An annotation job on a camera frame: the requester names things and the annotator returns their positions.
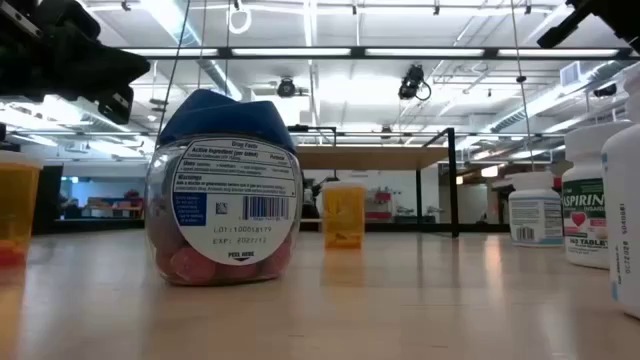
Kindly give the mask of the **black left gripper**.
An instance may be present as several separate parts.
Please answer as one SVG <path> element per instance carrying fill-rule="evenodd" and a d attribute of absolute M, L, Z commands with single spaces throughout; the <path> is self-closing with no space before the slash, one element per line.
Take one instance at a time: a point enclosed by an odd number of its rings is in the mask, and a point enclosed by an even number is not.
<path fill-rule="evenodd" d="M 86 73 L 99 47 L 100 26 L 77 0 L 0 0 L 0 97 L 42 100 L 97 100 L 98 112 L 128 124 L 133 89 L 128 85 L 150 70 L 134 53 L 105 47 L 102 81 Z"/>

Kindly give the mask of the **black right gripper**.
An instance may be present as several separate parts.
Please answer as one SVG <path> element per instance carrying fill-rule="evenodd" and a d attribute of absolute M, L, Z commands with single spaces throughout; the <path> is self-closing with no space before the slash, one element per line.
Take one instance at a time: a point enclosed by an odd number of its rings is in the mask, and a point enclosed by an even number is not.
<path fill-rule="evenodd" d="M 640 53 L 640 0 L 567 0 L 574 11 L 544 33 L 537 44 L 552 49 L 562 43 L 589 15 L 599 17 L 632 49 Z"/>

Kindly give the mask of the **clear jar blue cap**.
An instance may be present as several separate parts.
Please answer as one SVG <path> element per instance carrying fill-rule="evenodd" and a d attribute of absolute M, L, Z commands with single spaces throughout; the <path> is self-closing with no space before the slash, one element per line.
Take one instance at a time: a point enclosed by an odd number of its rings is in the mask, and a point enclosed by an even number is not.
<path fill-rule="evenodd" d="M 166 282 L 217 286 L 279 277 L 302 207 L 303 174 L 272 102 L 196 90 L 159 134 L 144 221 Z"/>

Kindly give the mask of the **orange pill vial white cap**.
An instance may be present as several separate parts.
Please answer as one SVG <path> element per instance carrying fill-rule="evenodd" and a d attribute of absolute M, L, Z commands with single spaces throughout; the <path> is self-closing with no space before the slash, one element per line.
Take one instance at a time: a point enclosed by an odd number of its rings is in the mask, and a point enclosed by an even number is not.
<path fill-rule="evenodd" d="M 0 150 L 0 267 L 25 263 L 42 169 L 40 160 Z"/>
<path fill-rule="evenodd" d="M 367 188 L 358 182 L 326 183 L 322 189 L 322 232 L 326 249 L 361 249 Z"/>

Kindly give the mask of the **white aspirin bottle green label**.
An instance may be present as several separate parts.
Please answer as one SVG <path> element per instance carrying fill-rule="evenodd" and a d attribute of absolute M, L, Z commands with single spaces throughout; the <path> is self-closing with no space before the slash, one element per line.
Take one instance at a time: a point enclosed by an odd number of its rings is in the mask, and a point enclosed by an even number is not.
<path fill-rule="evenodd" d="M 562 175 L 563 231 L 565 256 L 574 265 L 609 267 L 601 150 L 609 138 L 631 126 L 596 124 L 565 136 L 565 158 L 572 167 Z"/>

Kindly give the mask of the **white bottle teal-edged label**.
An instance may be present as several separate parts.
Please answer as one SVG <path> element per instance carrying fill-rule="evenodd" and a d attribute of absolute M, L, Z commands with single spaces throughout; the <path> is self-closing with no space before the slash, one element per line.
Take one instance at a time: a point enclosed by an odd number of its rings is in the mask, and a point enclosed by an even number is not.
<path fill-rule="evenodd" d="M 550 172 L 524 172 L 509 176 L 509 226 L 512 244 L 521 247 L 564 245 L 560 195 Z"/>

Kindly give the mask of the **wooden shelf black metal legs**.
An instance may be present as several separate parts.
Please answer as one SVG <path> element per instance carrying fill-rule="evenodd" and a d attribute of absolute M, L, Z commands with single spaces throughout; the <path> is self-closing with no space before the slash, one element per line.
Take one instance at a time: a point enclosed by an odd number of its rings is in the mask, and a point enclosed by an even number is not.
<path fill-rule="evenodd" d="M 458 191 L 456 189 L 455 130 L 451 127 L 437 133 L 419 148 L 415 147 L 300 147 L 297 150 L 302 168 L 306 170 L 382 170 L 413 171 L 415 173 L 416 220 L 427 223 L 422 214 L 422 170 L 440 161 L 448 161 L 450 221 L 460 224 Z"/>

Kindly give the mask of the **red white background machine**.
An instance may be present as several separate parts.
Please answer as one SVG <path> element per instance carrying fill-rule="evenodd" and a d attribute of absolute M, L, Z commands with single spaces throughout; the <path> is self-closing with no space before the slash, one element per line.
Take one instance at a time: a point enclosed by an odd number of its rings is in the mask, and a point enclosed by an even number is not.
<path fill-rule="evenodd" d="M 391 222 L 394 216 L 393 195 L 388 190 L 370 189 L 365 200 L 367 222 Z"/>

